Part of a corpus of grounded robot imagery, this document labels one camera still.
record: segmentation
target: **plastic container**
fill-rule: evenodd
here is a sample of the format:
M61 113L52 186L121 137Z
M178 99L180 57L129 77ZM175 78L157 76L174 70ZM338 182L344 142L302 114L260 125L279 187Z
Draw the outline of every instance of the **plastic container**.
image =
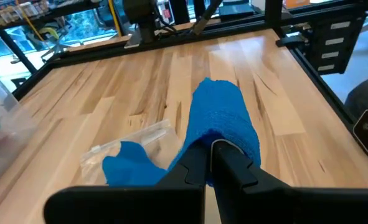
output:
M129 136L95 146L81 158L82 178L87 185L105 185L106 179L102 171L102 161L106 156L116 156L122 141L133 141L141 144L148 157L156 166L167 169L182 146L169 120L158 122Z
M12 164L36 125L0 82L0 176Z

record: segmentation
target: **gray floor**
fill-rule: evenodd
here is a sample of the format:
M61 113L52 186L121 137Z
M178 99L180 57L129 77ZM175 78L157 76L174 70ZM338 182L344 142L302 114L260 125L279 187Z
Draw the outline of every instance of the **gray floor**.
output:
M323 75L322 78L342 102L352 89L368 79L368 31L360 34L345 74Z

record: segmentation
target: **blue towel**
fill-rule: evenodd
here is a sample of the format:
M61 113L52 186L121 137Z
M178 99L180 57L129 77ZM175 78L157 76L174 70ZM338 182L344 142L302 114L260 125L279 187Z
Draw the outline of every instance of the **blue towel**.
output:
M108 156L103 160L107 184L154 185L176 165L196 140L200 139L205 145L211 146L214 140L221 138L237 145L256 166L260 166L260 144L242 93L228 81L206 78L193 94L186 139L168 170L156 167L139 144L122 142L121 151L116 157Z

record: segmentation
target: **yellow pole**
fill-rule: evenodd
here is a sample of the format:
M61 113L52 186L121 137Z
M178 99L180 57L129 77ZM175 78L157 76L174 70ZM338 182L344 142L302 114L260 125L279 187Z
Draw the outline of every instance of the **yellow pole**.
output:
M24 12L24 10L22 9L21 5L19 4L19 0L15 0L16 6L19 7L19 9L22 12L22 15L24 17L24 19L27 21L27 23L29 24L29 26L33 29L34 33L36 34L36 36L44 42L44 44L48 47L48 44L45 42L45 40L41 37L41 35L39 34L39 32L37 31L37 29L33 26L32 22L30 21L30 19L28 18L28 16L26 15L26 13Z
M111 11L111 15L113 16L113 21L115 22L115 27L116 27L117 35L119 37L121 37L121 30L120 30L119 23L117 22L115 7L113 7L113 0L109 0L109 8L110 8L110 11Z

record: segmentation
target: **wooden table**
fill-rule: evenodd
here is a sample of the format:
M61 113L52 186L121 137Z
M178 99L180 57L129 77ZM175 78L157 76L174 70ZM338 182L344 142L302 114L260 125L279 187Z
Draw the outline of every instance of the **wooden table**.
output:
M40 125L0 179L0 223L43 222L51 194L82 184L80 156L92 146L162 119L183 140L205 77L242 91L262 169L293 186L368 188L367 156L277 38L263 30L52 70L21 101ZM219 222L210 189L206 222Z

